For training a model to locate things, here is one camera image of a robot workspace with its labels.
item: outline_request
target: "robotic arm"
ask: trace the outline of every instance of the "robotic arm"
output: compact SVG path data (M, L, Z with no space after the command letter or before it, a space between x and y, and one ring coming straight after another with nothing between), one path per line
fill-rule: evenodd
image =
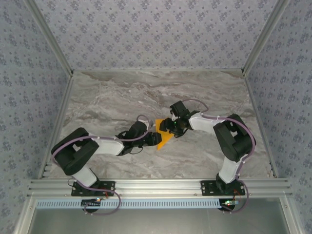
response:
M147 125L138 120L128 131L118 134L116 138L91 136L84 128L78 128L54 146L51 153L54 155L58 150L54 160L67 176L74 177L86 187L97 188L98 178L86 166L93 154L122 156L130 153L134 147L143 148L160 142L161 134L147 132Z
M212 129L214 130L225 156L222 168L216 176L216 186L222 194L233 191L233 187L237 183L236 173L241 161L253 147L247 131L235 122L204 116L199 111L190 112L182 101L178 101L170 108L172 118L162 121L161 131L169 130L175 137L181 137L187 130L200 130L209 133L212 133ZM245 126L243 120L236 114L232 114L226 119L236 120Z

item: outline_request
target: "table surface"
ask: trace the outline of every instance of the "table surface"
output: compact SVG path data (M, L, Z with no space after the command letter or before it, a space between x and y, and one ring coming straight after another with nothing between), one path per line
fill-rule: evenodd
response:
M242 177L270 177L260 130L241 72L76 72L60 139L78 127L97 136L112 137L128 130L137 115L150 119L170 117L170 105L196 98L209 106L208 114L236 113L251 129L257 142L254 155L241 170ZM203 110L188 102L192 110ZM136 155L93 155L88 165L99 178L214 178L222 167L221 152L213 129L188 131L172 138L157 151L145 147ZM50 178L66 178L55 165Z

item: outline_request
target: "orange object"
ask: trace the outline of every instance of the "orange object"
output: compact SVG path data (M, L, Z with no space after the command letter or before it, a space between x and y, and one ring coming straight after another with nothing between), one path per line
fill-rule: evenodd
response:
M174 134L169 133L169 130L166 132L161 131L160 124L164 119L156 119L155 124L156 124L156 132L161 134L161 142L157 145L157 150L160 150L167 142L172 138Z

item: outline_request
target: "patterned wall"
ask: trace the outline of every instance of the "patterned wall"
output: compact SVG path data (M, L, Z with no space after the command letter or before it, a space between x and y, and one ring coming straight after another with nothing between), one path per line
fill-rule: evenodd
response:
M22 0L0 4L0 233L38 175L67 75Z
M72 69L239 68L276 0L36 0Z
M291 0L249 81L279 175L312 233L312 2Z

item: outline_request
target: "wire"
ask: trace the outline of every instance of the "wire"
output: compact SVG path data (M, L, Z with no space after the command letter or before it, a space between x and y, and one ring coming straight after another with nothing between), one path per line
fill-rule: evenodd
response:
M148 118L145 116L145 115L139 115L137 117L137 119L140 117L140 116L144 116L147 120ZM149 128L148 130L141 136L137 137L137 138L133 138L133 139L119 139L119 138L116 138L116 137L109 137L109 136L82 136L82 137L78 137L76 139L73 139L73 140L70 140L68 141L67 143L63 144L62 146L60 146L57 150L54 151L54 153L52 154L51 156L51 160L59 166L59 164L55 161L55 156L61 151L63 150L65 147L77 142L77 141L80 141L80 140L85 140L85 139L101 139L101 140L119 140L119 141L124 141L124 142L131 142L131 141L136 141L136 140L140 140L142 138L144 138L148 133L149 133Z
M245 209L247 204L248 204L248 201L249 201L249 191L248 191L248 188L247 188L246 184L242 180L240 180L238 178L236 180L238 182L242 183L244 185L245 189L246 189L246 201L245 201L244 205L241 208L239 208L237 211L233 211L229 207L222 206L223 208L227 209L229 212L231 212L233 214L238 213L238 212L242 211L243 209Z
M236 189L234 189L234 193L237 193L239 195L239 201L238 202L240 202L240 193Z
M179 137L183 136L183 135L186 133L187 130L188 130L188 129L186 129L181 135L175 134L175 138L179 138Z
M70 181L71 179L72 179L72 178L69 178L69 179L68 179L67 184L68 184L70 187L73 188L74 186L69 184L69 181Z
M143 147L142 147L142 149L141 149L139 152L134 153L134 154L130 152L129 154L131 154L131 155L137 155L137 154L141 153L141 152L142 152L142 150L143 150Z
M85 189L88 189L88 190L91 190L91 191L98 191L98 192L109 192L109 193L114 193L114 194L118 197L118 205L117 205L117 207L116 207L115 209L113 209L112 211L107 212L107 213L89 213L89 212L86 211L86 208L87 208L88 204L90 204L90 203L87 203L87 204L84 206L84 209L83 209L83 210L85 211L86 215L105 216L105 215L111 215L111 214L115 213L116 211L118 211L118 209L119 209L119 207L120 207L120 205L121 205L121 198L120 198L120 195L119 195L117 192L115 192L114 190L110 190L110 189L95 189L95 188L90 188L90 187L87 187L87 186L83 185L83 184L80 183L78 180L77 180L77 183L78 183L81 187L83 187L83 188L85 188Z
M140 118L140 117L144 117L144 118L145 118L145 120L146 120L147 123L148 123L147 129L149 129L149 128L152 126L152 121L151 121L149 118L147 118L146 115L138 115L138 116L136 117L136 120L139 121L139 118Z
M227 120L227 121L230 121L230 122L233 122L233 123L236 123L237 125L241 126L246 132L247 134L249 135L251 141L252 141L252 149L250 150L250 152L245 156L245 157L242 157L241 159L241 163L236 171L236 175L239 173L240 169L242 168L243 164L245 163L245 160L247 158L249 158L253 153L254 153L254 149L255 149L255 140L254 140L254 136L253 134L251 133L251 131L244 125L242 124L241 122L237 121L236 119L232 119L232 118L228 118L228 117L211 117L211 116L205 116L205 115L201 115L203 118L206 118L206 119L212 119L212 120Z
M105 188L103 188L103 189L105 189ZM108 198L108 193L107 192L105 192L105 196L106 196L106 198Z
M202 104L206 109L202 111L202 113L206 112L209 110L209 107L201 100L198 100L198 99L193 99L193 98L189 98L189 99L185 99L183 100L182 102L186 102L186 101L197 101L199 102L200 104Z

